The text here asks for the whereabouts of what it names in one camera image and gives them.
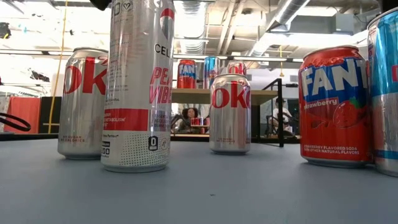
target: fanta strawberry can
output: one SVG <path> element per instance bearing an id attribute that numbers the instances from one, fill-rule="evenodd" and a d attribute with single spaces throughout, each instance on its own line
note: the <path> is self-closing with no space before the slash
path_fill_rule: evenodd
<path id="1" fill-rule="evenodd" d="M 333 167 L 371 161 L 366 61 L 358 48 L 316 50 L 298 75 L 302 157 Z"/>

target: person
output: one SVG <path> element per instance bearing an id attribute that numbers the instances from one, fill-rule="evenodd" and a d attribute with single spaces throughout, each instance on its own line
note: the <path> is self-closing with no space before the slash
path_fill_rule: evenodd
<path id="1" fill-rule="evenodd" d="M 182 110 L 182 116 L 184 117 L 184 121 L 180 123 L 180 126 L 178 127 L 179 131 L 183 130 L 190 130 L 191 126 L 191 119 L 192 118 L 197 118 L 199 115 L 199 111 L 196 108 L 185 108 Z"/>
<path id="2" fill-rule="evenodd" d="M 279 98 L 276 99 L 276 101 L 275 101 L 276 107 L 272 111 L 272 116 L 276 119 L 269 118 L 270 123 L 272 123 L 276 128 L 278 128 L 278 125 L 279 125 L 278 120 L 277 120 L 278 113 L 279 113 L 278 102 L 279 102 Z M 286 101 L 284 99 L 282 99 L 282 112 L 283 112 L 282 117 L 283 117 L 283 123 L 284 123 L 284 130 L 292 132 L 292 127 L 289 125 L 289 117 L 292 117 L 292 115 L 290 114 L 289 110 L 284 107 L 285 102 Z"/>

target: soda can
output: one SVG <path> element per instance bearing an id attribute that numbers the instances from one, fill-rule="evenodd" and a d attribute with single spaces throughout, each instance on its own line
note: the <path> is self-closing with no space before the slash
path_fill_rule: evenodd
<path id="1" fill-rule="evenodd" d="M 220 59 L 215 56 L 205 58 L 205 67 L 203 69 L 203 88 L 210 89 L 214 78 L 220 74 Z"/>
<path id="2" fill-rule="evenodd" d="M 67 159 L 99 159 L 108 51 L 81 47 L 67 62 L 58 152 Z"/>
<path id="3" fill-rule="evenodd" d="M 217 154 L 247 153 L 251 142 L 248 80 L 243 75 L 219 75 L 210 91 L 210 149 Z"/>
<path id="4" fill-rule="evenodd" d="M 376 169 L 398 177 L 398 7 L 368 27 L 374 162 Z"/>
<path id="5" fill-rule="evenodd" d="M 181 60 L 178 65 L 177 88 L 197 87 L 197 66 L 194 60 Z"/>
<path id="6" fill-rule="evenodd" d="M 106 170 L 152 172 L 169 161 L 174 14 L 171 0 L 112 2 Z"/>
<path id="7" fill-rule="evenodd" d="M 229 74 L 246 75 L 246 65 L 243 61 L 233 60 L 227 66 Z"/>
<path id="8" fill-rule="evenodd" d="M 353 46 L 316 50 L 298 73 L 301 155 L 311 164 L 371 161 L 366 61 Z"/>

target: blue can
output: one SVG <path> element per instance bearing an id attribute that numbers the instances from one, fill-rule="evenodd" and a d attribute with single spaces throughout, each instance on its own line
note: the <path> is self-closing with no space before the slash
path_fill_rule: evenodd
<path id="1" fill-rule="evenodd" d="M 215 56 L 205 58 L 205 68 L 203 69 L 203 88 L 210 89 L 214 78 L 220 74 L 220 59 Z"/>
<path id="2" fill-rule="evenodd" d="M 398 177 L 398 7 L 368 30 L 374 161 L 379 172 Z"/>

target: gray table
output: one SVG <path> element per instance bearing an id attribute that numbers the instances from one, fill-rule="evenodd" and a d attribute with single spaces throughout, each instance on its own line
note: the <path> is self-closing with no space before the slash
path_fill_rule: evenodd
<path id="1" fill-rule="evenodd" d="M 219 156 L 173 142 L 166 170 L 67 161 L 56 140 L 0 142 L 0 223 L 398 223 L 398 179 L 312 166 L 299 145 Z"/>

